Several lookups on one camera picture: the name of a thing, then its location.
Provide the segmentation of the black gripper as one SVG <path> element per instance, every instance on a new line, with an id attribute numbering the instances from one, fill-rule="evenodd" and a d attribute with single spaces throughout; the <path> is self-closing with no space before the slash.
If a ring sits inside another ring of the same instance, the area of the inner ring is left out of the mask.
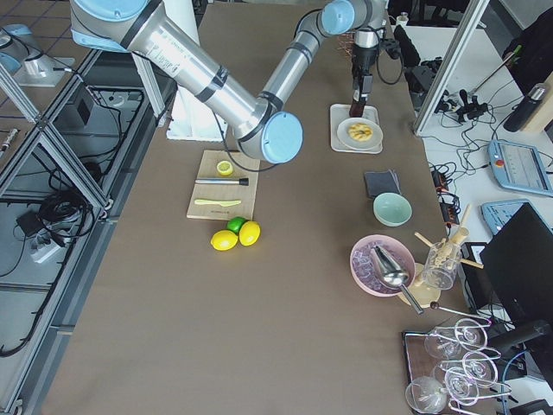
<path id="1" fill-rule="evenodd" d="M 372 66 L 378 57 L 378 46 L 370 48 L 353 45 L 352 76 L 353 99 L 368 100 L 372 92 Z"/>

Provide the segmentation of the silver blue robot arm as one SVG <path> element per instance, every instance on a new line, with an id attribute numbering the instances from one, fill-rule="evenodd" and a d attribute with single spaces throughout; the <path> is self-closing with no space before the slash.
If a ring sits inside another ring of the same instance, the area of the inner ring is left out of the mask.
<path id="1" fill-rule="evenodd" d="M 72 1 L 73 40 L 80 46 L 139 55 L 184 87 L 231 128 L 235 147 L 270 164 L 295 158 L 300 119 L 287 100 L 323 42 L 372 30 L 376 48 L 384 1 L 330 1 L 304 16 L 283 7 L 220 4 L 220 27 L 201 46 L 168 15 L 162 1 Z"/>

